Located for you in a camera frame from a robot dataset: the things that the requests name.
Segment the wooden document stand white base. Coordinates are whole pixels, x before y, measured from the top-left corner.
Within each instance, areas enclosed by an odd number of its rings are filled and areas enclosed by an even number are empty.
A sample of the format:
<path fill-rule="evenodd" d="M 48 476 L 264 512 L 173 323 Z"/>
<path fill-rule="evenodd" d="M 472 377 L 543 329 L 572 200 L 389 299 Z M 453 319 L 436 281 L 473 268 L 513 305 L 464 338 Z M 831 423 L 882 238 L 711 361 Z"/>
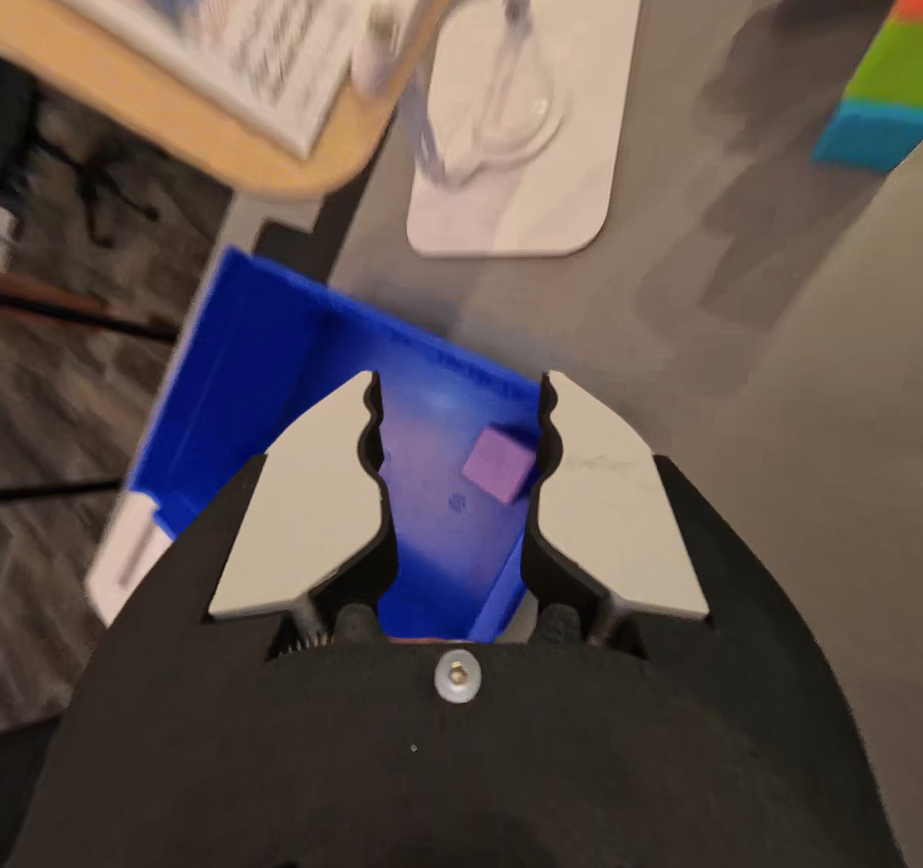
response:
<path fill-rule="evenodd" d="M 181 159 L 261 200 L 315 202 L 370 162 L 398 112 L 415 156 L 407 236 L 423 256 L 583 249 L 603 226 L 642 0 L 429 0 L 386 57 L 384 18 L 306 159 L 61 0 L 2 0 L 2 51 Z"/>

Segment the green cube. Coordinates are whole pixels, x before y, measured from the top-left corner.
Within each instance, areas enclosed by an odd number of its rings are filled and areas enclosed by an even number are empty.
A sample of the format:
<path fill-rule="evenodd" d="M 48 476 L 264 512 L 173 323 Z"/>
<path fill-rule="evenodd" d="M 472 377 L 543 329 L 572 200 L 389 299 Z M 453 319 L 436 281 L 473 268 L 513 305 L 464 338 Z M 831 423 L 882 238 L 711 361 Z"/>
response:
<path fill-rule="evenodd" d="M 849 80 L 842 100 L 922 109 L 922 20 L 889 18 Z"/>

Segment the black swivel chair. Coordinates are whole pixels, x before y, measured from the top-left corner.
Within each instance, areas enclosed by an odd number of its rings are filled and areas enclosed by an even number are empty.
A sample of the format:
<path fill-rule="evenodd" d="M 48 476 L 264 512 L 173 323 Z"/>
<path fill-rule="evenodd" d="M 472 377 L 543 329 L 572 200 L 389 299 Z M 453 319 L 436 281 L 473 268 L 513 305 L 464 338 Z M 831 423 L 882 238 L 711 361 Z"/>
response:
<path fill-rule="evenodd" d="M 84 160 L 75 159 L 63 147 L 44 137 L 40 129 L 42 92 L 38 80 L 16 65 L 1 61 L 1 202 L 13 219 L 12 237 L 22 233 L 29 195 L 32 158 L 42 153 L 69 168 L 75 177 L 75 191 L 82 205 L 88 238 L 97 246 L 111 249 L 113 238 L 103 235 L 98 225 L 102 191 L 148 220 L 156 223 L 160 213 L 153 205 L 131 199 L 114 179 L 109 166 L 121 153 L 100 150 Z"/>

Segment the grey desk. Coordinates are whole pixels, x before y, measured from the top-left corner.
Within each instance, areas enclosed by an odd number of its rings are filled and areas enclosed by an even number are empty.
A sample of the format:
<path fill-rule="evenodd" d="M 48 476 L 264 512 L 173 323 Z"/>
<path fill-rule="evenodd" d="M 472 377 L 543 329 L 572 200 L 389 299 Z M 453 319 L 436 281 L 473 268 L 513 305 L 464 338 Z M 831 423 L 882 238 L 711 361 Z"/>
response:
<path fill-rule="evenodd" d="M 892 2 L 643 0 L 605 226 L 570 256 L 414 253 L 398 125 L 347 231 L 340 198 L 226 236 L 563 370 L 671 457 L 814 631 L 921 866 L 921 155 L 811 159 Z"/>

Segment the printed instruction sheet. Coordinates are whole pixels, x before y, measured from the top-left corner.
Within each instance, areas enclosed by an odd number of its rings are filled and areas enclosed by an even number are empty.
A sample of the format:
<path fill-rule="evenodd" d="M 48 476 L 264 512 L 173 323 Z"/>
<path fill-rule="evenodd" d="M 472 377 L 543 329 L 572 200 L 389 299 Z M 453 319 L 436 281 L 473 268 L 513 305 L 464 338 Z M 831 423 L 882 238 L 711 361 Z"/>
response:
<path fill-rule="evenodd" d="M 61 0 L 306 159 L 355 45 L 384 18 L 386 57 L 429 0 Z"/>

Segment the purple cube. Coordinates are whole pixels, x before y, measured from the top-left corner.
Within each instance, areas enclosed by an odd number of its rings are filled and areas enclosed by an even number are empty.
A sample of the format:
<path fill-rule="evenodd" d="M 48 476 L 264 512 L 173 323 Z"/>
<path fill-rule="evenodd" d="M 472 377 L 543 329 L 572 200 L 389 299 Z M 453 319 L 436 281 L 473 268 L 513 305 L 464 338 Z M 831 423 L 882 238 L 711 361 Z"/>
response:
<path fill-rule="evenodd" d="M 533 472 L 536 447 L 497 426 L 484 427 L 461 466 L 461 476 L 501 505 L 515 503 Z"/>

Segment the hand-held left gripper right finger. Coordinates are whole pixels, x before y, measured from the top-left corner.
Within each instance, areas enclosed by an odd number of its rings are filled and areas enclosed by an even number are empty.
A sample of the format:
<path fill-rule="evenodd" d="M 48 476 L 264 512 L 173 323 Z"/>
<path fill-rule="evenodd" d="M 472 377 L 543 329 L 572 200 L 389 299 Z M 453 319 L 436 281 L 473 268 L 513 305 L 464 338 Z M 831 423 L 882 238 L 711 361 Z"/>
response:
<path fill-rule="evenodd" d="M 709 603 L 652 448 L 560 371 L 542 377 L 538 423 L 521 574 L 539 612 L 706 620 Z"/>

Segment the laminated instruction sheet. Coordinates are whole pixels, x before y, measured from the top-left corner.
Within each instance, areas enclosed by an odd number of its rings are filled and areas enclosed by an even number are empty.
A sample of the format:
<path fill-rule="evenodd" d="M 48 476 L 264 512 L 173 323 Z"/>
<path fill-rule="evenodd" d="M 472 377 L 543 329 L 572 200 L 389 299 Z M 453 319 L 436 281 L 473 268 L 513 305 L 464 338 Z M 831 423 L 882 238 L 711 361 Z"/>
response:
<path fill-rule="evenodd" d="M 150 496 L 131 491 L 114 505 L 84 581 L 89 605 L 105 627 L 173 544 L 155 520 L 158 509 Z"/>

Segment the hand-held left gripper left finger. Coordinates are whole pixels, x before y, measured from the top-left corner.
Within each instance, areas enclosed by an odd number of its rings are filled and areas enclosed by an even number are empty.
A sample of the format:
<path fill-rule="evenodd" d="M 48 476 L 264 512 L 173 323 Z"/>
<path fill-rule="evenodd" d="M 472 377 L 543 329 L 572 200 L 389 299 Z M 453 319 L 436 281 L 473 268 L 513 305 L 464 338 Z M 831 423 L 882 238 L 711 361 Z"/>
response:
<path fill-rule="evenodd" d="M 377 372 L 361 371 L 267 449 L 209 606 L 215 620 L 282 612 L 335 620 L 375 608 L 398 569 Z"/>

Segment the blue plastic bin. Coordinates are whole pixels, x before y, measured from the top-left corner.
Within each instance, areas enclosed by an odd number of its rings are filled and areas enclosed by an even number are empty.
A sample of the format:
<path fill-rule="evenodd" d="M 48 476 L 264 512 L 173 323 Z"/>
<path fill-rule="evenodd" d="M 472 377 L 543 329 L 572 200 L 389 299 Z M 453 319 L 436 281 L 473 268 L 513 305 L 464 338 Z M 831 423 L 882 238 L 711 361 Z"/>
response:
<path fill-rule="evenodd" d="M 175 539 L 248 459 L 364 370 L 380 379 L 380 473 L 399 551 L 382 626 L 494 641 L 525 594 L 536 474 L 504 503 L 466 466 L 488 431 L 535 456 L 539 383 L 277 263 L 225 251 L 129 490 L 153 500 L 153 523 Z"/>

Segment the light blue cube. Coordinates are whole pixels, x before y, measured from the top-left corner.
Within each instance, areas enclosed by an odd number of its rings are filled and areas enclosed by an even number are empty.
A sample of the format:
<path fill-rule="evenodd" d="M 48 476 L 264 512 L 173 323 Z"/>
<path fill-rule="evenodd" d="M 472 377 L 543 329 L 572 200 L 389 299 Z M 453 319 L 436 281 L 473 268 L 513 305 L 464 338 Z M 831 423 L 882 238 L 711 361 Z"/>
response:
<path fill-rule="evenodd" d="M 909 157 L 921 140 L 921 109 L 842 99 L 818 138 L 811 159 L 887 173 Z"/>

